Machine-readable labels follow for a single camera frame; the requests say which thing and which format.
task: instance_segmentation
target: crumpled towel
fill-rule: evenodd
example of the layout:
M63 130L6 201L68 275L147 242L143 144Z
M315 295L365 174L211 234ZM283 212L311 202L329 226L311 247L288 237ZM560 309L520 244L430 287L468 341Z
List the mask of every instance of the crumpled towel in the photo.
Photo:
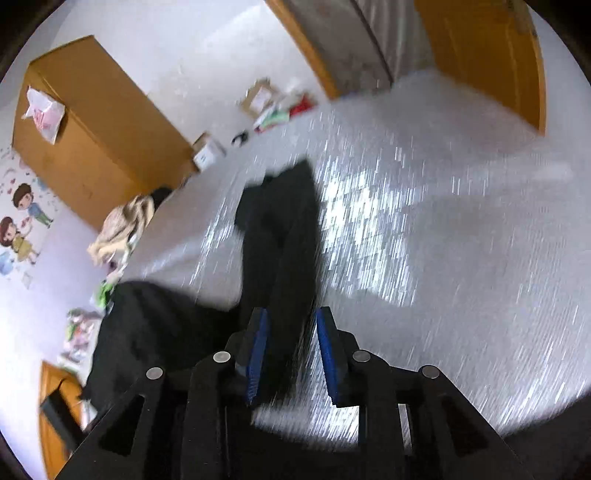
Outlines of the crumpled towel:
M96 241L88 247L87 252L95 265L110 261L118 253L124 259L121 266L125 265L131 254L131 236L134 244L137 243L153 216L151 196L138 195L129 203L114 208L107 215Z

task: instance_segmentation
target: plastic bag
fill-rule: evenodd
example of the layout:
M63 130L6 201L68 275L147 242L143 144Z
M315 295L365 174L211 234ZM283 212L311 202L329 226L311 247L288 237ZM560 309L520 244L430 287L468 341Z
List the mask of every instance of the plastic bag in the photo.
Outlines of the plastic bag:
M27 90L29 108L22 118L32 118L39 133L50 144L56 144L57 132L66 107L49 95L31 87Z

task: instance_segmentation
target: black object on floor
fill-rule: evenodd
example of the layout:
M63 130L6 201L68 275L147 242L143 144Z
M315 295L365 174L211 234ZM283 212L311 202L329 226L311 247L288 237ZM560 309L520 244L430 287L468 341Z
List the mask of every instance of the black object on floor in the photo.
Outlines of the black object on floor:
M159 187L150 193L150 196L154 201L154 210L158 210L158 207L162 205L162 202L165 201L172 192L173 190L168 187Z

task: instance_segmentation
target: cardboard box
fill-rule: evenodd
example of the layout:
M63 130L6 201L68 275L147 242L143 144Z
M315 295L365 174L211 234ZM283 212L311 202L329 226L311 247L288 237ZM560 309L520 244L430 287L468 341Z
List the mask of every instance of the cardboard box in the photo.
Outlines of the cardboard box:
M203 171L211 167L220 158L226 156L223 148L208 133L204 132L193 144L193 163Z
M273 98L277 93L276 88L271 85L269 79L257 80L248 89L244 100L240 102L240 108L256 120L265 108L272 104Z

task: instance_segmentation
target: black garment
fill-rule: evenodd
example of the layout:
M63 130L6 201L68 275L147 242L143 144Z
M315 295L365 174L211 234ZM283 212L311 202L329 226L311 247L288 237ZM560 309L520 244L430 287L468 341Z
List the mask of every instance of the black garment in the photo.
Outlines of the black garment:
M159 187L150 193L150 196L154 201L154 210L158 210L158 207L162 205L162 202L165 201L172 192L172 189L168 187Z
M222 350L238 329L238 311L195 304L187 295L144 281L117 285L103 319L82 398L100 412L151 367L193 367Z
M245 189L236 225L244 232L242 297L230 312L148 282L115 287L82 394L97 410L151 367L191 368L224 349L255 307L267 308L270 323L260 389L276 392L316 295L318 202L307 162Z
M269 339L261 395L272 396L293 356L316 297L319 203L310 165L301 161L247 187L236 210L244 231L240 323L266 307Z

